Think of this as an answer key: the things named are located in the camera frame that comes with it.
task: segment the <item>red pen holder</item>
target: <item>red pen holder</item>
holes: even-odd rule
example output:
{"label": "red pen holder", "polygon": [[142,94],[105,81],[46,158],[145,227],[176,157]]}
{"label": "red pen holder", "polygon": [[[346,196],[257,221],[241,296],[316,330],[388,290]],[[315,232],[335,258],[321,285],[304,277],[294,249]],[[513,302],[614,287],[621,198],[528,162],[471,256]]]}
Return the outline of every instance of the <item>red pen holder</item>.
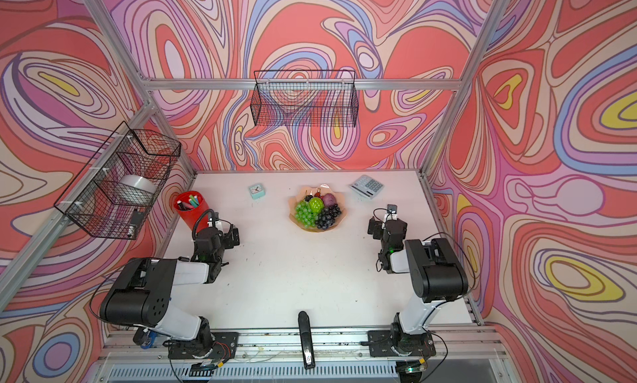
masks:
{"label": "red pen holder", "polygon": [[[197,196],[197,201],[199,202],[199,206],[190,210],[180,210],[179,207],[177,206],[177,202],[181,201],[182,203],[190,204],[191,195]],[[206,210],[208,210],[210,207],[208,207],[206,200],[203,198],[203,196],[201,196],[200,193],[198,193],[197,191],[188,191],[188,192],[184,192],[183,194],[179,194],[175,198],[175,200],[173,201],[173,208],[177,211],[177,213],[179,213],[181,218],[186,222],[187,226],[190,227],[190,229],[192,230],[192,228],[195,226],[195,223],[197,222],[197,219],[199,219],[199,217],[201,217],[201,214],[205,212]],[[197,232],[207,227],[208,226],[207,222],[208,222],[207,219],[199,222],[199,226],[197,227]]]}

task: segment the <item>colorful swirl wallpaper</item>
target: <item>colorful swirl wallpaper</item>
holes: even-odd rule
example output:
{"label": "colorful swirl wallpaper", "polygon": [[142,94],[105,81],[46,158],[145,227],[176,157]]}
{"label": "colorful swirl wallpaper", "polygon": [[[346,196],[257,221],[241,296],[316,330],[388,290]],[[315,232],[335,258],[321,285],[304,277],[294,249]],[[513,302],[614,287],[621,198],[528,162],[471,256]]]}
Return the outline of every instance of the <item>colorful swirl wallpaper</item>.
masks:
{"label": "colorful swirl wallpaper", "polygon": [[[150,78],[458,78],[491,0],[103,0]],[[356,128],[254,127],[250,91],[157,91],[197,170],[419,168],[450,98],[361,92]]]}
{"label": "colorful swirl wallpaper", "polygon": [[[2,273],[141,103],[80,0],[0,0],[0,21]],[[185,182],[178,165],[134,242],[67,228],[0,313],[0,382],[82,379],[109,329],[89,316],[92,291],[130,257],[154,253]]]}
{"label": "colorful swirl wallpaper", "polygon": [[[458,78],[491,0],[103,0],[150,78]],[[141,107],[82,0],[0,0],[0,273]],[[362,91],[351,128],[254,127],[250,91],[155,91],[198,170],[418,168],[449,91]],[[512,0],[427,176],[521,382],[637,380],[637,0]],[[147,128],[155,125],[149,121]],[[0,383],[79,382],[92,291],[152,255],[71,226],[0,314]],[[96,298],[99,302],[104,291]]]}
{"label": "colorful swirl wallpaper", "polygon": [[520,381],[637,381],[637,0],[513,0],[438,151]]}

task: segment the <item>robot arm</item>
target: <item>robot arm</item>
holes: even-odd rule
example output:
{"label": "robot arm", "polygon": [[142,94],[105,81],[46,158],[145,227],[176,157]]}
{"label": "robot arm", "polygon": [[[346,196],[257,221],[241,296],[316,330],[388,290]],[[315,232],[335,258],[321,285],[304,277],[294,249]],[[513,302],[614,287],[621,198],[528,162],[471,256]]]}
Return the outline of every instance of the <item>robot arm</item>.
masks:
{"label": "robot arm", "polygon": [[100,306],[100,318],[113,324],[138,326],[178,340],[193,340],[202,319],[170,302],[172,288],[205,283],[206,263],[180,260],[132,260],[116,279]]}
{"label": "robot arm", "polygon": [[[197,232],[207,219],[207,227]],[[239,230],[231,225],[224,234],[215,224],[217,214],[208,209],[192,230],[195,250],[192,258],[179,260],[133,259],[129,261],[100,306],[100,318],[112,324],[137,326],[136,344],[141,345],[149,331],[168,336],[184,354],[200,357],[210,351],[213,340],[208,320],[188,314],[171,303],[174,286],[215,282],[221,271],[224,251],[239,245]]]}
{"label": "robot arm", "polygon": [[418,335],[425,333],[442,304],[466,294],[469,282],[446,239],[406,240],[401,253],[409,265],[414,294],[398,317],[404,333]]}

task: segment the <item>black wire basket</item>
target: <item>black wire basket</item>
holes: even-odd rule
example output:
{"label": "black wire basket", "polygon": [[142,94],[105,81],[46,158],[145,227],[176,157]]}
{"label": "black wire basket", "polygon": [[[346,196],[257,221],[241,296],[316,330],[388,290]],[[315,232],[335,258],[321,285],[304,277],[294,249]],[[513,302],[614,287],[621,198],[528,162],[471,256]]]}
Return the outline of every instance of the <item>black wire basket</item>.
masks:
{"label": "black wire basket", "polygon": [[254,77],[254,125],[356,127],[353,70],[260,70]]}
{"label": "black wire basket", "polygon": [[88,163],[54,204],[96,238],[136,239],[181,154],[178,140],[153,130],[126,128],[113,154],[81,193],[71,201],[60,201]]}

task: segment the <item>pen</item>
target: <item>pen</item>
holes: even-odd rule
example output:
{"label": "pen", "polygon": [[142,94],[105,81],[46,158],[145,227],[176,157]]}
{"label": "pen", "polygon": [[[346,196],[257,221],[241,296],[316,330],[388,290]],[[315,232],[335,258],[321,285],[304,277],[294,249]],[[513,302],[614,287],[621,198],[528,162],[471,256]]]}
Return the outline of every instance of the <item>pen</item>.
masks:
{"label": "pen", "polygon": [[180,204],[180,205],[183,207],[183,209],[182,209],[182,210],[183,210],[184,212],[185,212],[185,211],[187,211],[187,210],[192,210],[192,209],[194,209],[194,208],[195,208],[195,207],[193,207],[191,204],[188,204],[188,203],[185,203],[185,202],[182,202],[182,201],[177,201],[177,204]]}

